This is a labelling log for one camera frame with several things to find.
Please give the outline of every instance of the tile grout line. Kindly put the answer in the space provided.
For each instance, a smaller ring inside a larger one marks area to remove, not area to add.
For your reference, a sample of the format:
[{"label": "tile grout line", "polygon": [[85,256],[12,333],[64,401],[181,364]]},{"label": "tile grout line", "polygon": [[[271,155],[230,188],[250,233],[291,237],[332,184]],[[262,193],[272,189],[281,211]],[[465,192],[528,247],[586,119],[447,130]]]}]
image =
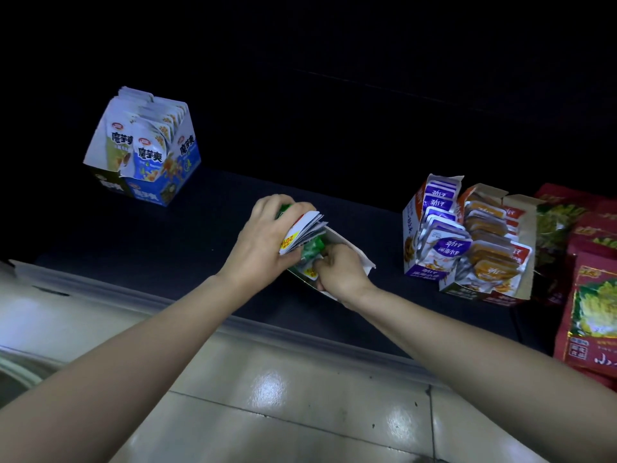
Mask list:
[{"label": "tile grout line", "polygon": [[435,451],[435,426],[433,423],[433,386],[430,383],[426,391],[428,394],[429,408],[431,410],[431,439],[433,441],[433,460],[437,461],[437,454]]},{"label": "tile grout line", "polygon": [[301,422],[295,422],[295,421],[292,421],[292,420],[289,420],[289,419],[282,419],[280,417],[271,416],[271,415],[264,414],[264,413],[258,413],[257,411],[251,411],[250,409],[244,409],[244,408],[241,408],[241,407],[238,407],[238,406],[234,406],[234,405],[230,405],[230,404],[218,403],[216,401],[212,401],[211,399],[201,398],[199,396],[187,395],[186,393],[182,393],[181,391],[169,390],[168,393],[174,393],[176,395],[185,396],[185,397],[188,397],[188,398],[195,398],[195,399],[198,399],[200,401],[205,401],[206,403],[212,403],[212,404],[217,404],[217,405],[220,405],[220,406],[229,407],[229,408],[232,408],[232,409],[237,409],[238,411],[244,411],[245,413],[257,414],[258,416],[267,417],[267,418],[270,418],[270,419],[274,419],[274,420],[281,421],[281,422],[286,422],[286,423],[289,423],[289,424],[295,424],[295,425],[298,425],[300,427],[305,427],[305,428],[308,428],[308,429],[319,430],[319,431],[322,431],[322,432],[325,432],[325,433],[328,433],[328,434],[331,434],[331,435],[336,435],[338,437],[343,437],[343,438],[347,438],[347,439],[351,439],[351,440],[357,440],[358,442],[364,442],[364,443],[368,443],[368,444],[371,444],[371,445],[377,445],[378,447],[389,448],[390,450],[396,450],[397,452],[407,453],[408,455],[424,456],[421,453],[413,453],[413,452],[409,452],[407,450],[401,450],[400,448],[395,448],[395,447],[390,447],[388,445],[383,445],[381,443],[374,443],[374,442],[371,442],[370,440],[364,440],[364,439],[361,439],[361,438],[358,438],[358,437],[351,437],[349,435],[339,434],[337,432],[333,432],[333,431],[327,430],[327,429],[322,429],[320,427],[315,427],[315,426],[312,426],[312,425],[309,425],[309,424],[303,424]]}]

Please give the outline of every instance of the dark background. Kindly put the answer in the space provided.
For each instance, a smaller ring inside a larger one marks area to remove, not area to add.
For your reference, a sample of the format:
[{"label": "dark background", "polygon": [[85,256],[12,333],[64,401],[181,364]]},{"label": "dark background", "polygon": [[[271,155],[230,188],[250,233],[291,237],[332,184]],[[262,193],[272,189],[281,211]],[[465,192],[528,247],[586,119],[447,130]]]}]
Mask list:
[{"label": "dark background", "polygon": [[27,154],[5,166],[2,258],[33,261],[97,211],[105,190],[81,161],[122,85],[188,102],[205,166],[392,211],[429,172],[614,194],[615,51],[599,18],[590,30],[381,0],[181,13],[169,29],[136,23],[134,36],[86,43],[72,24],[37,46],[54,62],[29,55],[25,133],[41,138],[22,135]]}]

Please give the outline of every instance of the tiled floor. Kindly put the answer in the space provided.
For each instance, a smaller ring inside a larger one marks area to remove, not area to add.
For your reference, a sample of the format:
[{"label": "tiled floor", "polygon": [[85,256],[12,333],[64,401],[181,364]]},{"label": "tiled floor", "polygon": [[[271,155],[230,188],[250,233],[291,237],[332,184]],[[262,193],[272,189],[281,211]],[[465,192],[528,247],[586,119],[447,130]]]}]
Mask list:
[{"label": "tiled floor", "polygon": [[[147,318],[0,270],[0,346],[69,362]],[[217,332],[113,460],[544,461],[452,392]]]}]

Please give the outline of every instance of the person's right hand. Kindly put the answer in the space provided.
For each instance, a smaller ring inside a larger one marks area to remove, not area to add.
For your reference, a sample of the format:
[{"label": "person's right hand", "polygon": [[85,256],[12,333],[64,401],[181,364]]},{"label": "person's right hand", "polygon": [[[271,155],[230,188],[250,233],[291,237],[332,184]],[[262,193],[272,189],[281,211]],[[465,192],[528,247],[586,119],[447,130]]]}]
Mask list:
[{"label": "person's right hand", "polygon": [[342,303],[353,305],[355,299],[374,287],[358,254],[345,244],[328,245],[321,254],[323,259],[313,263],[319,274],[317,288],[321,291],[326,290]]}]

